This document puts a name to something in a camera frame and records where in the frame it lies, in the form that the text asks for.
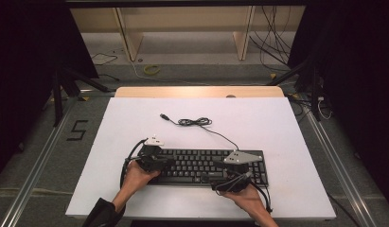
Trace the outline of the black keyboard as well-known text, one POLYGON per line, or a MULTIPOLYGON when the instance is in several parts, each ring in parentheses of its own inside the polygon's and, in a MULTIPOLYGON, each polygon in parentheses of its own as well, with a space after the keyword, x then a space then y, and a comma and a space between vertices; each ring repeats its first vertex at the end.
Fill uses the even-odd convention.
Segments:
MULTIPOLYGON (((221 161, 227 157, 233 150, 231 149, 187 149, 187 148, 164 148, 161 156, 174 156, 176 158, 176 167, 173 170, 161 170, 161 174, 152 179, 150 184, 157 185, 193 185, 193 186, 211 186, 209 183, 202 183, 201 176, 208 174, 210 176, 221 177, 222 170, 213 166, 214 161, 221 161)), ((254 154, 264 154, 262 150, 247 150, 254 154)), ((259 187, 269 185, 268 174, 265 165, 265 159, 260 166, 255 165, 257 176, 252 177, 252 183, 259 187)))

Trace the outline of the person's right hand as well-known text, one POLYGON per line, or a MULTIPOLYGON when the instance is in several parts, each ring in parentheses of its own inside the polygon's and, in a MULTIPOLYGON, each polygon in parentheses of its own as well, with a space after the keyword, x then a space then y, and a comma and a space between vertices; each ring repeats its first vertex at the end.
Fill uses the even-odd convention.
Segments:
POLYGON ((266 212, 258 191, 250 184, 238 193, 225 192, 222 195, 225 198, 232 200, 239 208, 247 212, 252 218, 266 212))

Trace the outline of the person's left hand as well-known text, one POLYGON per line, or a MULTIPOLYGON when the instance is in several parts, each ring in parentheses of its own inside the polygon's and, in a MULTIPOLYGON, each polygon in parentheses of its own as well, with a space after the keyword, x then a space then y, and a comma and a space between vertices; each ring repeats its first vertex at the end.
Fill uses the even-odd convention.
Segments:
POLYGON ((159 174, 159 170, 147 172, 143 170, 136 161, 130 161, 127 166, 120 192, 124 196, 130 197, 135 192, 146 186, 150 180, 157 177, 159 174))

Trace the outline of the black curtain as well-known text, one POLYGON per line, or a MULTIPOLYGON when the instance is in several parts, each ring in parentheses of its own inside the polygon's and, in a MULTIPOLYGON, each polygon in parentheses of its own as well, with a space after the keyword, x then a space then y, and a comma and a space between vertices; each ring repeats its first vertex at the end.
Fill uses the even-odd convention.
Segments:
POLYGON ((324 36, 323 91, 389 203, 389 0, 307 2, 289 66, 324 36))
POLYGON ((0 0, 0 174, 64 67, 97 77, 65 0, 0 0))

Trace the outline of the black sleeve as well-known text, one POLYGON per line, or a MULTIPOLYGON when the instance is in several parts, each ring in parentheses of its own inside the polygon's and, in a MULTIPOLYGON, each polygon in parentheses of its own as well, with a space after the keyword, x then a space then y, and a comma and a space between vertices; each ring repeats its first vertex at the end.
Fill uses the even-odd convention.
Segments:
POLYGON ((82 227, 115 227, 122 219, 125 209, 126 207, 123 207, 116 212, 113 203, 99 198, 82 227))

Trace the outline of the white board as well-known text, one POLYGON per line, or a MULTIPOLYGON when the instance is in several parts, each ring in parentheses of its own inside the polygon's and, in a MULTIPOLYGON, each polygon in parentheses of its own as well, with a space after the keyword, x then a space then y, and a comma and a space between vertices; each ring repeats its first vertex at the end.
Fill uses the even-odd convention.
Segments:
POLYGON ((83 218, 99 198, 111 200, 128 153, 152 136, 165 148, 262 150, 274 218, 335 217, 285 97, 112 98, 67 215, 83 218))

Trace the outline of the wooden table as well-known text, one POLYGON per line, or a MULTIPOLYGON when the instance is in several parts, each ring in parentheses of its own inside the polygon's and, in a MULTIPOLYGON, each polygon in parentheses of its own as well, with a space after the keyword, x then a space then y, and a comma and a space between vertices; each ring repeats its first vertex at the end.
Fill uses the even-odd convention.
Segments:
POLYGON ((115 97, 283 97, 277 86, 139 86, 120 87, 115 97))

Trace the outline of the black metal stand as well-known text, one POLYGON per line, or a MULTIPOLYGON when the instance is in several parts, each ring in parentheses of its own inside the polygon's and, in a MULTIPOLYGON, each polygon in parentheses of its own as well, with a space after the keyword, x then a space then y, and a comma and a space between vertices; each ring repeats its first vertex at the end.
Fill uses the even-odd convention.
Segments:
POLYGON ((303 62, 293 67, 289 72, 283 74, 277 79, 273 79, 267 83, 267 86, 276 86, 281 82, 298 75, 294 88, 297 92, 303 92, 309 88, 310 95, 310 110, 317 121, 321 120, 321 115, 318 110, 318 90, 319 90, 319 69, 313 57, 307 57, 303 62))
POLYGON ((59 68, 52 76, 52 94, 55 103, 55 127, 61 123, 63 118, 61 89, 63 89, 71 97, 79 96, 81 89, 76 83, 77 80, 80 80, 104 93, 111 93, 115 91, 115 89, 108 88, 96 81, 93 81, 70 67, 59 68))

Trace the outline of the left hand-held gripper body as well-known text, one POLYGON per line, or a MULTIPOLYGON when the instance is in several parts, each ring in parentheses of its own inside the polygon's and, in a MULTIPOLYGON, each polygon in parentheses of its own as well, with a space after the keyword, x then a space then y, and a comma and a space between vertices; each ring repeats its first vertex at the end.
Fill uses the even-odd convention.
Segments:
POLYGON ((147 172, 162 170, 170 164, 169 158, 160 155, 163 145, 164 143, 155 136, 144 141, 136 158, 136 162, 143 170, 147 172))

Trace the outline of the aluminium floor rail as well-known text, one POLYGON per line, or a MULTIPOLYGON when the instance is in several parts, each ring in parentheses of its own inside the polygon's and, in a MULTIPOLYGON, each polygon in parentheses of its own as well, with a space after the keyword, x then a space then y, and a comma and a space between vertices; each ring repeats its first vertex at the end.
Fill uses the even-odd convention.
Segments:
POLYGON ((377 222, 374 221, 371 212, 368 209, 367 203, 362 197, 362 194, 353 183, 348 174, 344 163, 333 147, 325 129, 322 124, 318 122, 310 110, 304 107, 305 117, 310 122, 314 133, 316 134, 323 151, 327 156, 340 184, 344 190, 346 197, 354 210, 354 213, 359 221, 361 227, 378 227, 377 222))
POLYGON ((21 184, 20 187, 0 187, 0 197, 3 198, 12 198, 12 202, 9 205, 9 208, 1 219, 0 227, 15 227, 20 216, 22 215, 27 202, 30 196, 34 191, 37 191, 36 184, 39 181, 44 168, 55 149, 62 130, 68 117, 70 111, 77 103, 75 97, 67 99, 64 103, 64 110, 62 112, 63 117, 57 123, 56 126, 51 128, 51 132, 47 135, 45 139, 44 146, 42 147, 39 155, 34 160, 34 163, 29 171, 25 170, 26 178, 21 184))

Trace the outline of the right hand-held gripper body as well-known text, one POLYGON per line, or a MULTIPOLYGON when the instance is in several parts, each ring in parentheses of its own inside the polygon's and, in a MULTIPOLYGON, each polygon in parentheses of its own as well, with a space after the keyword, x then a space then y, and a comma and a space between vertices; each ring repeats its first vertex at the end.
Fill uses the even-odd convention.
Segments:
POLYGON ((264 161, 262 154, 254 154, 247 150, 234 150, 222 159, 227 164, 222 169, 222 176, 217 177, 213 190, 217 192, 240 192, 257 176, 255 165, 260 166, 264 161))

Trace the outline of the light wooden bench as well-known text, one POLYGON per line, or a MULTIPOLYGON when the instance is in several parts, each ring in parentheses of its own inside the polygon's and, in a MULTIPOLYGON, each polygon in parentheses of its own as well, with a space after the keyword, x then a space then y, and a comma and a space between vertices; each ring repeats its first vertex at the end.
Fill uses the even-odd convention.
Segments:
POLYGON ((163 7, 72 9, 82 33, 117 33, 126 55, 135 60, 145 32, 230 31, 238 58, 246 58, 252 31, 299 28, 303 6, 163 7))

